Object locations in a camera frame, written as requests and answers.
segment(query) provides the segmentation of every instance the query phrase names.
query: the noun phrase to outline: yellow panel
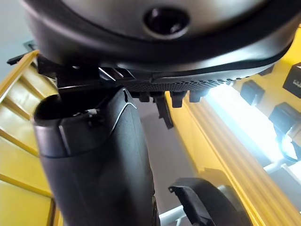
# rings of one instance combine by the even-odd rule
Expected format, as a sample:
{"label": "yellow panel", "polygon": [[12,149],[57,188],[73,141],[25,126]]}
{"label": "yellow panel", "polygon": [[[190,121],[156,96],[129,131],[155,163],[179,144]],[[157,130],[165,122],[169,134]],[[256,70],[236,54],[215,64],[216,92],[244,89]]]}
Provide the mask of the yellow panel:
{"label": "yellow panel", "polygon": [[1,105],[0,119],[0,128],[29,147],[26,151],[32,152],[32,154],[37,154],[36,140],[30,121]]}
{"label": "yellow panel", "polygon": [[[194,142],[193,147],[185,146],[200,169],[200,177],[215,186],[232,186],[256,226],[300,225],[297,209],[206,100],[190,104],[185,98],[180,109],[171,107],[168,96],[167,102],[183,142]],[[183,120],[185,117],[191,118],[190,123]],[[190,132],[181,133],[182,129]]]}
{"label": "yellow panel", "polygon": [[273,72],[264,76],[255,75],[235,83],[234,88],[241,91],[242,85],[248,81],[255,81],[265,90],[262,100],[256,106],[266,116],[270,116],[275,106],[287,102],[301,112],[300,99],[282,88],[293,65],[301,62],[301,28],[298,29],[294,42],[284,57],[275,65]]}
{"label": "yellow panel", "polygon": [[37,71],[33,67],[27,68],[23,77],[36,89],[38,92],[42,94],[43,97],[48,97],[50,95],[56,94],[57,91],[50,84],[50,82],[46,81],[41,75],[37,73]]}
{"label": "yellow panel", "polygon": [[0,137],[0,174],[42,190],[50,189],[40,160],[20,147]]}
{"label": "yellow panel", "polygon": [[62,216],[62,214],[60,213],[60,217],[59,217],[59,219],[58,219],[58,224],[57,224],[58,226],[63,226],[63,216]]}
{"label": "yellow panel", "polygon": [[41,101],[33,95],[23,83],[17,81],[7,94],[15,104],[22,107],[29,115],[32,115],[34,109]]}
{"label": "yellow panel", "polygon": [[207,151],[211,149],[210,144],[208,143],[206,137],[201,133],[198,123],[195,120],[193,120],[191,130],[193,131],[193,149],[195,152],[196,166],[198,171],[205,171],[206,168],[222,170],[223,167],[216,155],[213,152]]}
{"label": "yellow panel", "polygon": [[188,150],[188,154],[191,158],[194,158],[194,150],[193,150],[193,138],[192,138],[192,131],[191,131],[191,117],[188,115],[187,111],[181,111],[180,108],[174,108],[171,112],[174,121],[181,121],[182,123],[179,124],[178,133],[180,137],[185,136],[186,139],[183,140],[183,144],[185,145],[186,149]]}
{"label": "yellow panel", "polygon": [[1,226],[47,226],[51,199],[0,181]]}

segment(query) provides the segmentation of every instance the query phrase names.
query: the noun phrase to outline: gray floor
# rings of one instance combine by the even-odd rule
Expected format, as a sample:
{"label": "gray floor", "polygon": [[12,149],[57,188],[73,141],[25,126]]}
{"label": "gray floor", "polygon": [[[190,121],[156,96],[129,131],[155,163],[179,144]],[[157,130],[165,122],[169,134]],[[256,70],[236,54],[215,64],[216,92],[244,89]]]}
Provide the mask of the gray floor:
{"label": "gray floor", "polygon": [[156,105],[138,101],[137,105],[149,149],[158,209],[163,213],[180,205],[168,187],[180,177],[195,177],[196,172],[175,129],[168,130],[164,120],[158,118]]}

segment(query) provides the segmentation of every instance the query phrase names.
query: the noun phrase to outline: bright light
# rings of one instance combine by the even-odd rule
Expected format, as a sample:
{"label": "bright light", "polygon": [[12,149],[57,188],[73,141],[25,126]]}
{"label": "bright light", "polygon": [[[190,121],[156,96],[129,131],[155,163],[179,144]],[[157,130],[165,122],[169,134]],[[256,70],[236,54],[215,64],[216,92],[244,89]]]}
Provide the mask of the bright light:
{"label": "bright light", "polygon": [[234,88],[227,85],[218,86],[211,89],[208,95],[272,162],[283,158],[276,142],[273,123],[256,107],[250,106]]}

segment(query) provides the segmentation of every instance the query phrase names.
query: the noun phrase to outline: white ceiling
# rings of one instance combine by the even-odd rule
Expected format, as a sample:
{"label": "white ceiling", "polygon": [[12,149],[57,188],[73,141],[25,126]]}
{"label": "white ceiling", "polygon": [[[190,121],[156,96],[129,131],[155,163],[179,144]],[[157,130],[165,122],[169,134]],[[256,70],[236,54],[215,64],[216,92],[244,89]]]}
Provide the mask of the white ceiling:
{"label": "white ceiling", "polygon": [[0,33],[0,48],[30,37],[24,10],[18,0],[1,0]]}

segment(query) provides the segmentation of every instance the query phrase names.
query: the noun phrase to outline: white metal bar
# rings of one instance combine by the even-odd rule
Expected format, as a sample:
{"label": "white metal bar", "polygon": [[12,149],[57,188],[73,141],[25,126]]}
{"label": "white metal bar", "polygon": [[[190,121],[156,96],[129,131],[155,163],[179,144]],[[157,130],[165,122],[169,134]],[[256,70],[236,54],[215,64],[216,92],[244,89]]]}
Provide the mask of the white metal bar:
{"label": "white metal bar", "polygon": [[286,164],[281,165],[281,167],[289,174],[292,176],[292,178],[294,178],[294,180],[301,185],[301,180],[291,171],[290,168],[288,168],[288,166]]}
{"label": "white metal bar", "polygon": [[169,225],[179,219],[182,219],[185,217],[186,214],[184,212],[183,206],[179,206],[177,208],[174,208],[168,212],[162,213],[159,218],[161,221],[161,226]]}
{"label": "white metal bar", "polygon": [[177,225],[176,226],[180,226],[182,222],[182,218],[177,220]]}

